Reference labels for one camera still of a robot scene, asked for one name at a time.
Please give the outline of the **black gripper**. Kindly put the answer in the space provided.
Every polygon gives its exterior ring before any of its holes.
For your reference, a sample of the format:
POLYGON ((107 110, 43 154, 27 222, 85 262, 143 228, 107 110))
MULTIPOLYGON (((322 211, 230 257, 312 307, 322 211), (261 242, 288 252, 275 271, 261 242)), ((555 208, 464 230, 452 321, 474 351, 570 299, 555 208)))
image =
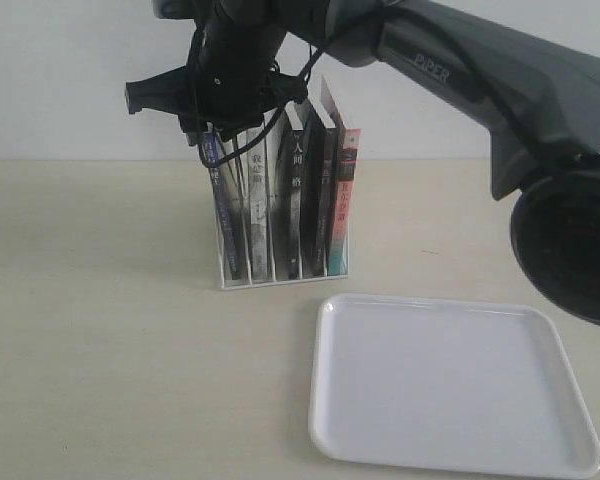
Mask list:
POLYGON ((179 117, 189 138, 208 123, 231 137, 293 99, 293 78, 275 70, 287 34, 275 1, 181 1, 194 21, 186 70, 191 108, 179 117))

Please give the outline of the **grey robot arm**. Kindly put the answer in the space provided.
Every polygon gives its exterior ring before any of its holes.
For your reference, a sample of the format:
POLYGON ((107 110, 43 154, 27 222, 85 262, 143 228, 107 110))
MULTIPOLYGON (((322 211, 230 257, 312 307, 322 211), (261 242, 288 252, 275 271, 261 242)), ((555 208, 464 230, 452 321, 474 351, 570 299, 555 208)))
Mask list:
POLYGON ((163 111, 190 143, 204 124, 240 132, 288 101, 309 73, 276 78, 294 35, 350 67, 383 62, 485 128, 491 192, 514 191, 522 271, 560 309, 600 326, 600 58, 433 1, 156 1, 190 20, 185 66, 163 111))

